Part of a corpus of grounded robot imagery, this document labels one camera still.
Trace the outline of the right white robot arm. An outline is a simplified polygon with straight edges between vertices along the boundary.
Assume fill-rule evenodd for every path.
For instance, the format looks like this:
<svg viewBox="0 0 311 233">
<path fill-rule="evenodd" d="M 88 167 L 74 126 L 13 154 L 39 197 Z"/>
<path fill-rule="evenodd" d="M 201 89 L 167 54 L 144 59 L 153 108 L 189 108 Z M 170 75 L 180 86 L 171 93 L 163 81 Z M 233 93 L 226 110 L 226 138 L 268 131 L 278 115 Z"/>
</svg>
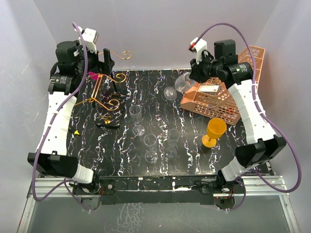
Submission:
<svg viewBox="0 0 311 233">
<path fill-rule="evenodd" d="M 217 58 L 203 50 L 190 61 L 190 79 L 205 83 L 211 77 L 219 78 L 233 97 L 246 132 L 245 146 L 235 149 L 233 160 L 217 174 L 217 188 L 229 192 L 237 178 L 254 167 L 273 159 L 285 146 L 271 124 L 264 119 L 260 100 L 256 96 L 253 69 L 248 62 L 240 63 L 234 53 L 222 53 Z"/>
</svg>

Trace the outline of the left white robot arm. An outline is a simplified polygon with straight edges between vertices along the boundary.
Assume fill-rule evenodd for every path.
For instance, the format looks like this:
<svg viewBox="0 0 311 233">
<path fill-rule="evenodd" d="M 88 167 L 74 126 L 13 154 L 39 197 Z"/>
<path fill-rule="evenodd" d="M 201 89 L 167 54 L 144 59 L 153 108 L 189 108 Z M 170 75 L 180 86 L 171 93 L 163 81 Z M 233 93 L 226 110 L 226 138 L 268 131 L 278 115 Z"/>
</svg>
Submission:
<svg viewBox="0 0 311 233">
<path fill-rule="evenodd" d="M 93 177 L 94 171 L 81 165 L 76 157 L 67 155 L 69 121 L 80 84 L 87 75 L 110 76 L 115 62 L 109 49 L 103 50 L 104 60 L 100 61 L 98 51 L 90 48 L 84 51 L 75 41 L 58 44 L 55 53 L 57 62 L 50 72 L 49 106 L 44 131 L 36 152 L 30 152 L 27 160 L 35 173 L 82 183 L 87 192 L 94 194 L 101 186 L 100 181 Z"/>
</svg>

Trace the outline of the pink plastic wine glass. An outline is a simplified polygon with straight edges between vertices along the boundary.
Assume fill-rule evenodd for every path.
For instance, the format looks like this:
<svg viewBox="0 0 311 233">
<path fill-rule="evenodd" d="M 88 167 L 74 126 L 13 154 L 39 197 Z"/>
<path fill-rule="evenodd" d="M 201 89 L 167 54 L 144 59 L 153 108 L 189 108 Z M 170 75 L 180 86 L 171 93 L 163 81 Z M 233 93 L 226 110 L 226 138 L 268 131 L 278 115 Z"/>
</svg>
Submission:
<svg viewBox="0 0 311 233">
<path fill-rule="evenodd" d="M 87 80 L 91 79 L 91 80 L 97 80 L 98 78 L 102 77 L 103 75 L 101 73 L 94 73 L 94 72 L 89 72 L 88 76 L 87 76 Z"/>
</svg>

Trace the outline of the orange plastic wine glass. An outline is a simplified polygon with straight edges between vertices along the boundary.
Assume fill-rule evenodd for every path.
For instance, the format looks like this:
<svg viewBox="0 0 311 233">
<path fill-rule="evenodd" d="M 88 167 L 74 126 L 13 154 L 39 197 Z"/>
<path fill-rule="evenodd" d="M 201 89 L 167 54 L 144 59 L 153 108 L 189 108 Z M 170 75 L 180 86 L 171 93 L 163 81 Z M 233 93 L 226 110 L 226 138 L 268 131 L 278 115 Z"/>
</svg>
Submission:
<svg viewBox="0 0 311 233">
<path fill-rule="evenodd" d="M 207 148 L 216 146 L 217 140 L 226 132 L 226 129 L 226 123 L 222 119 L 211 119 L 207 125 L 207 134 L 202 138 L 203 145 Z"/>
</svg>

